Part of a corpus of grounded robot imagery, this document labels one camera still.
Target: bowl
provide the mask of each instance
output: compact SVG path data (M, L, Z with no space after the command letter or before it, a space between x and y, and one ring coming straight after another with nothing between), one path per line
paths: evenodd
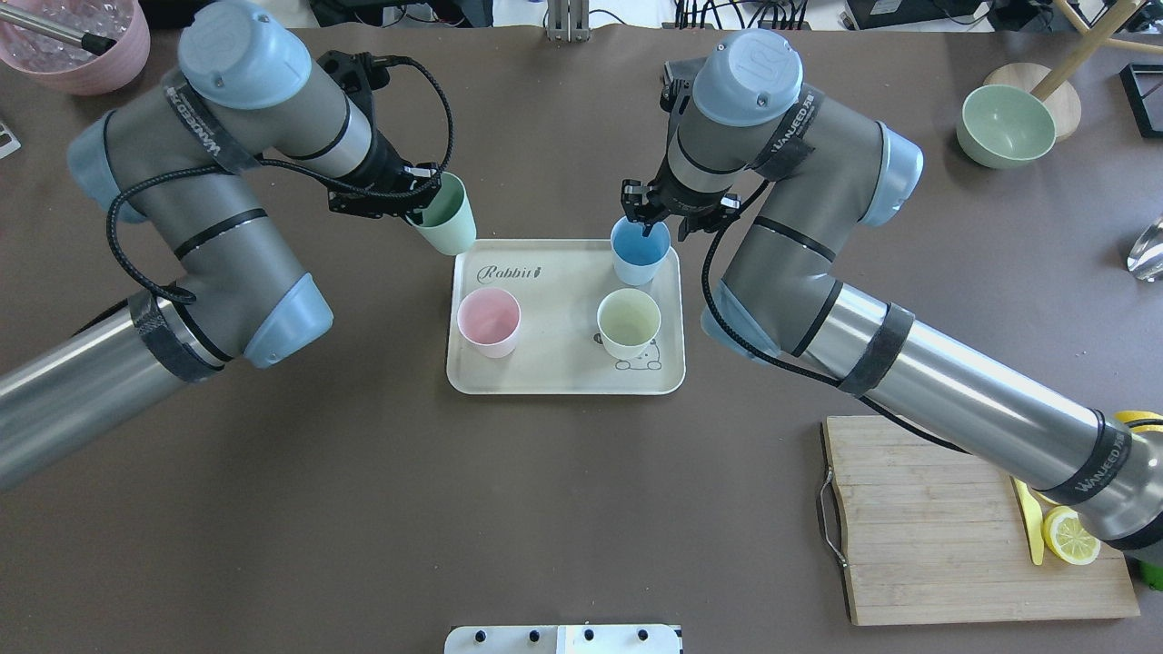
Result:
M44 0L7 0L13 7L40 13ZM64 0L70 8L79 7L83 0ZM8 42L21 28L0 23L0 61L20 71L37 84L71 93L73 95L99 95L116 91L129 84L145 67L149 58L149 24L137 0L106 0L121 8L131 8L129 27L120 35L113 35L117 44L108 52L57 72L41 72L26 67L8 51Z
M1049 152L1054 140L1050 111L1016 86L982 86L961 106L957 142L971 159L986 168L1028 164Z

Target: pink cup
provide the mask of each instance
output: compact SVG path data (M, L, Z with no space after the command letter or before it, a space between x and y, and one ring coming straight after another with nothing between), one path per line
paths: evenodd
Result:
M521 305L505 289L477 289L461 300L456 327L464 340L488 358L507 356L516 347Z
M72 5L73 0L64 0ZM129 84L145 67L149 58L149 24L137 0L112 0L119 7L131 5L133 17L124 34L114 36L117 44L108 52L91 59L79 66L59 72L37 72L24 69L8 52L6 41L13 38L13 30L20 29L8 23L0 23L0 61L20 71L30 79L49 88L72 93L73 95L99 95L116 91ZM7 0L13 7L40 13L44 0Z

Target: wooden cutting board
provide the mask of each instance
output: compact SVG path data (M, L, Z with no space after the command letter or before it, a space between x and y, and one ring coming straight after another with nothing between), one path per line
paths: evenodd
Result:
M1009 477L879 417L830 417L848 610L856 625L1139 616L1122 554L1034 566ZM1043 512L1049 507L1043 505Z

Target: ice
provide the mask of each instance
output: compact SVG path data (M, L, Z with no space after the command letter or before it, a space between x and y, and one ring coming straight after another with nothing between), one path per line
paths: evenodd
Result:
M41 6L41 15L69 27L110 38L129 29L133 6L128 0L56 0ZM22 66L35 72L59 72L94 59L94 56L15 26L0 30L5 49Z

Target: yellow knife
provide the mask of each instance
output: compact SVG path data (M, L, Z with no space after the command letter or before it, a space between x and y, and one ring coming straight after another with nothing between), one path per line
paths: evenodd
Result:
M1042 564L1042 554L1046 552L1046 542L1042 540L1042 505L1029 493L1026 482L1014 479L1014 491L1018 493L1018 505L1021 507L1021 518L1026 523L1026 538L1029 540L1029 559L1035 566Z

